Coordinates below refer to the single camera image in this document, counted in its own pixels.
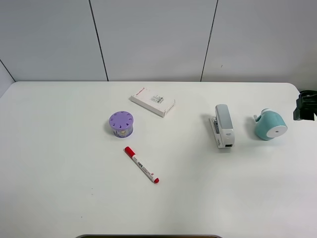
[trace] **stapler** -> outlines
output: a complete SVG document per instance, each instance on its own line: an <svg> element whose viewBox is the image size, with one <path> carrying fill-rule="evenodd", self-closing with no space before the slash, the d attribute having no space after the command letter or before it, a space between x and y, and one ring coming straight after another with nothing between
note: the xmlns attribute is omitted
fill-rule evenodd
<svg viewBox="0 0 317 238"><path fill-rule="evenodd" d="M219 104L215 108L216 116L210 118L212 130L218 148L230 148L234 145L234 131L228 106Z"/></svg>

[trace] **round purple box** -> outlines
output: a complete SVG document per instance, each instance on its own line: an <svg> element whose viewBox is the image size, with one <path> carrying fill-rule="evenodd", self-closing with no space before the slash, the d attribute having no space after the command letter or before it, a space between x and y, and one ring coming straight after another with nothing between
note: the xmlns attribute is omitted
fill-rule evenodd
<svg viewBox="0 0 317 238"><path fill-rule="evenodd" d="M109 125L115 136L127 137L133 132L133 116L125 111L114 113L109 119Z"/></svg>

